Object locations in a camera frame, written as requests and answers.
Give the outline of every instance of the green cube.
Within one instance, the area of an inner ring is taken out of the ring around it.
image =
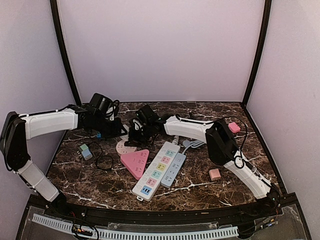
[[[79,147],[80,152],[83,152],[84,150],[87,150],[87,149],[89,149],[89,147],[86,144],[83,144]]]

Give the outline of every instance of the marble table surface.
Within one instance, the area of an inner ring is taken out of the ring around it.
[[[146,103],[121,103],[118,116],[124,124],[135,117],[135,111]],[[160,116],[162,114],[180,114],[189,117],[192,111],[198,120],[214,120],[219,117],[237,116],[248,125],[248,138],[243,147],[246,158],[254,163],[264,176],[278,185],[275,173],[268,158],[239,103],[219,102],[151,102],[148,103]],[[244,138],[244,127],[236,135],[240,145]],[[160,186],[150,202],[138,201],[131,190],[137,180],[120,162],[116,151],[119,137],[99,140],[97,143],[103,150],[103,155],[114,159],[112,171],[97,169],[95,157],[101,152],[96,144],[90,145],[94,157],[85,161],[77,153],[82,144],[89,144],[97,139],[92,138],[94,132],[82,129],[70,130],[57,150],[47,177],[67,197],[69,203],[78,205],[134,211],[188,211],[221,208],[252,203],[255,198],[247,186],[231,171],[213,164],[209,157],[207,146],[188,149],[187,159],[181,168],[171,188]],[[184,149],[181,137],[179,145]],[[152,147],[146,164],[149,166],[165,141],[172,141],[173,136],[158,136]],[[211,181],[209,170],[219,169],[221,178]]]

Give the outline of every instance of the white robotic arm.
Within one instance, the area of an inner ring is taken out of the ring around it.
[[[206,130],[210,129],[212,126],[213,123],[211,121],[190,120],[186,118],[178,119],[176,116],[171,116],[166,120],[164,129],[168,135],[182,136],[207,143]],[[232,171],[242,182],[244,182],[244,184],[252,191],[256,199],[267,197],[267,194],[271,189],[271,182],[262,176],[256,167],[250,169],[246,164],[249,161],[239,150],[233,157],[235,159],[234,161],[230,160],[223,166]]]
[[[137,130],[131,124],[127,146],[148,145],[148,139],[161,132],[200,140],[207,144],[210,160],[232,171],[252,191],[258,201],[265,201],[273,206],[278,205],[280,197],[278,190],[246,159],[223,119],[200,121],[177,115],[159,117],[149,105],[139,109],[136,115],[143,127]]]
[[[61,110],[34,114],[10,112],[0,136],[0,150],[7,169],[18,174],[48,202],[53,202],[60,192],[31,160],[27,140],[80,128],[97,130],[104,138],[127,134],[121,120],[115,118],[119,110],[119,105],[115,102],[95,93],[91,101],[81,107],[69,105]]]

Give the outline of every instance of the yellow outlet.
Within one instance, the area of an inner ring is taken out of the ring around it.
[[[162,163],[159,163],[156,168],[159,169],[160,171],[163,171],[163,170],[165,170],[166,165],[164,165],[164,164],[162,164]]]

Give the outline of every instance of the white wall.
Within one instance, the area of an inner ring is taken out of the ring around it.
[[[238,101],[264,0],[68,0],[60,17],[81,100]]]
[[[0,128],[7,113],[34,113],[73,103],[49,0],[0,1]],[[34,138],[28,150],[45,171],[62,133]],[[7,172],[0,154],[0,239],[16,238],[30,190]]]
[[[320,239],[320,2],[273,1],[248,109]]]

